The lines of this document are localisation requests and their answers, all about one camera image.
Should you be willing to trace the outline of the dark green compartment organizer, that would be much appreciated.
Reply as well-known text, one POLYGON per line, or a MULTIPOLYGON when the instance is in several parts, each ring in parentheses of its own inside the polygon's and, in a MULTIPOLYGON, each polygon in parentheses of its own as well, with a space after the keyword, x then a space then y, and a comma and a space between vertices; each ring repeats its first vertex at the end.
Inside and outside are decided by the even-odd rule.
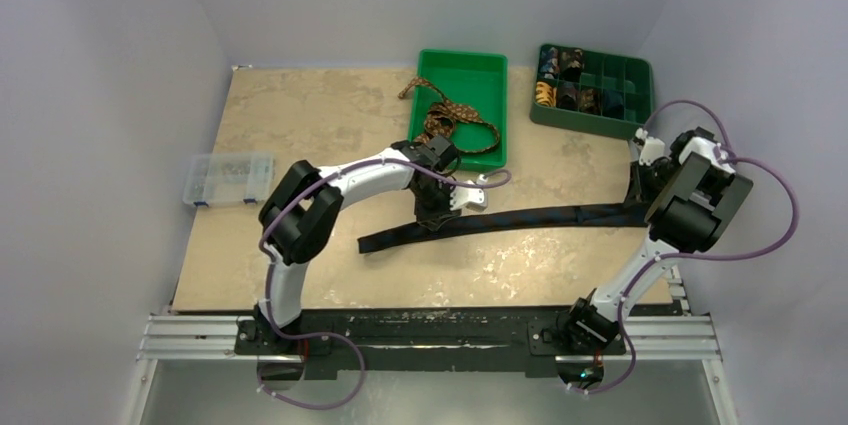
POLYGON ((544 44, 540 47, 534 81, 534 94, 529 117, 538 125, 593 134, 607 138, 627 140, 644 125, 654 111, 653 74, 650 64, 640 58, 614 55, 605 52, 587 50, 576 46, 544 44), (578 82, 582 88, 595 88, 601 94, 604 90, 620 92, 624 97, 625 115, 623 120, 591 115, 579 110, 563 110, 557 107, 545 107, 535 102, 535 84, 544 81, 556 87, 563 80, 543 79, 539 73, 539 55, 543 46, 580 48, 585 54, 585 67, 578 82))

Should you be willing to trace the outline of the dark navy striped tie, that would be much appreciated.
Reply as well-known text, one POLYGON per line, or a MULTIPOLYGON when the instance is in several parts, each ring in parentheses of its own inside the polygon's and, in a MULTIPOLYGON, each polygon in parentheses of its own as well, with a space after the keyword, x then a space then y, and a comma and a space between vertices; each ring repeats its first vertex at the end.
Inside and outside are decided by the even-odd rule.
POLYGON ((454 237, 542 228, 644 228, 645 203, 606 203, 552 206, 461 216, 436 230, 408 223, 357 240, 358 252, 368 254, 398 246, 454 237))

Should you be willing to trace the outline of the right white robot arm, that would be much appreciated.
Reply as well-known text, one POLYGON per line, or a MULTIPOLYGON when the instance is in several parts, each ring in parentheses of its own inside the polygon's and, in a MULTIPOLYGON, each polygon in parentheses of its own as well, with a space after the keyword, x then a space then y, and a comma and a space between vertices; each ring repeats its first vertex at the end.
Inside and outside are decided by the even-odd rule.
POLYGON ((577 353, 611 345, 642 296, 680 259, 710 250, 753 189, 719 140, 701 127, 671 144, 644 129, 634 140, 638 168, 659 191, 647 208, 647 233, 637 251, 610 281, 578 299, 558 320, 564 344, 577 353))

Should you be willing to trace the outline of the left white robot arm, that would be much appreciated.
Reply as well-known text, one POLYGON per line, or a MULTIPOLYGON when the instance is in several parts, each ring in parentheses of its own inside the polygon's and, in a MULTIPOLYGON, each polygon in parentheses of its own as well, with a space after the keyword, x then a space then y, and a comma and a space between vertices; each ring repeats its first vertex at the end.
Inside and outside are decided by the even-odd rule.
POLYGON ((294 163, 261 209, 259 249, 270 260, 258 303, 259 340, 284 354, 301 339, 296 322, 309 263, 327 246, 339 214, 377 195, 409 190, 417 225, 437 230, 459 216, 452 205, 455 183, 449 168, 460 159, 456 146, 437 136, 425 144, 400 141, 371 157, 330 167, 294 163))

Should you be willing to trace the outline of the blue patterned rolled tie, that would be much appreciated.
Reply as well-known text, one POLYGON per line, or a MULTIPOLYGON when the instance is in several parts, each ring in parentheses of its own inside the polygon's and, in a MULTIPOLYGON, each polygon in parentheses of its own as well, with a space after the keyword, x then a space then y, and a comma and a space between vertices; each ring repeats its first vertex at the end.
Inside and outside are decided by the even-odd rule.
POLYGON ((556 80, 560 75, 560 52, 557 47, 543 46, 539 55, 538 73, 543 79, 556 80))

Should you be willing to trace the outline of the clear plastic parts box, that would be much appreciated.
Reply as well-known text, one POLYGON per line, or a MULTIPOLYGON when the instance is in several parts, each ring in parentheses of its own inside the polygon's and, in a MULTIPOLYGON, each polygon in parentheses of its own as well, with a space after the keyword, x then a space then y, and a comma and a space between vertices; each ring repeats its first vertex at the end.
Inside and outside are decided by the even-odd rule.
POLYGON ((265 151, 192 157, 182 202, 193 207, 264 202, 271 193, 274 155, 265 151))

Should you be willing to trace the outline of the navy rolled tie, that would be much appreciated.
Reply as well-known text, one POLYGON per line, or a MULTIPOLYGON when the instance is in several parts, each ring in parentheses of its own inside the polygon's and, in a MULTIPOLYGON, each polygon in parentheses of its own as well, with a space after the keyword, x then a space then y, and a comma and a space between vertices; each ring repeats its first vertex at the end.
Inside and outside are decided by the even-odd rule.
POLYGON ((623 95, 614 90, 604 90, 601 94, 601 112, 604 117, 623 120, 625 115, 623 95))

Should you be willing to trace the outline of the black mounting base rail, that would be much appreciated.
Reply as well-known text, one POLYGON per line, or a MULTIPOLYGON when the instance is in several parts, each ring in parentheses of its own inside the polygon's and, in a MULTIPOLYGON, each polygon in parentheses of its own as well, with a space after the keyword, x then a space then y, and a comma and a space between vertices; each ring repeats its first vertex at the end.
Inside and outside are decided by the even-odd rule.
POLYGON ((236 321, 234 352, 263 362, 302 358, 309 380, 340 371, 522 372, 575 375, 573 362, 624 356, 618 336, 599 340, 567 306, 305 310, 275 334, 260 311, 236 321))

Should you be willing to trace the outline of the orange striped rolled tie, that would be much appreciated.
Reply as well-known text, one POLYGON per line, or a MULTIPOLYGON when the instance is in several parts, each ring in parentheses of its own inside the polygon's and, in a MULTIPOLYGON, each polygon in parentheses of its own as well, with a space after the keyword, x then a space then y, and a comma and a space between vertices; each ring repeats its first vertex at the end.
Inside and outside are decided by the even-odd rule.
POLYGON ((535 102, 541 106, 555 108, 557 106, 557 87, 544 81, 535 84, 535 102))

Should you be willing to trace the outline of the bright green plastic tray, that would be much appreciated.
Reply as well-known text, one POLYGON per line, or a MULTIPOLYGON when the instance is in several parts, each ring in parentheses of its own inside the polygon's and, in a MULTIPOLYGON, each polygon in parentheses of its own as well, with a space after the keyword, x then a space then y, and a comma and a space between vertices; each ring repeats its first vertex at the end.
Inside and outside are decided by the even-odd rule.
POLYGON ((449 99, 472 106, 494 125, 501 136, 494 148, 493 132, 483 124, 459 123, 451 134, 461 148, 463 171, 489 172, 506 165, 508 157, 508 67, 499 54, 424 49, 419 53, 416 75, 433 83, 449 99))

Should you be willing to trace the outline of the brown patterned tie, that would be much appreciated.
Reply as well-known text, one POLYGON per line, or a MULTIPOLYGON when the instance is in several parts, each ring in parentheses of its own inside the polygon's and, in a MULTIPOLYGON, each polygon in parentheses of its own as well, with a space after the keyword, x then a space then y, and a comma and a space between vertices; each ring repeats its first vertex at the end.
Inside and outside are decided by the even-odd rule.
POLYGON ((417 87, 435 92, 439 100, 433 102, 427 109, 423 121, 423 131, 413 139, 413 142, 426 144, 436 136, 450 139, 457 131, 459 124, 470 124, 485 127, 492 135, 492 142, 484 147, 471 149, 457 146, 461 154, 480 155, 495 150, 501 144, 502 135, 496 125, 485 120, 473 106, 451 100, 442 90, 423 77, 415 77, 410 80, 398 93, 398 98, 404 99, 409 92, 417 87))

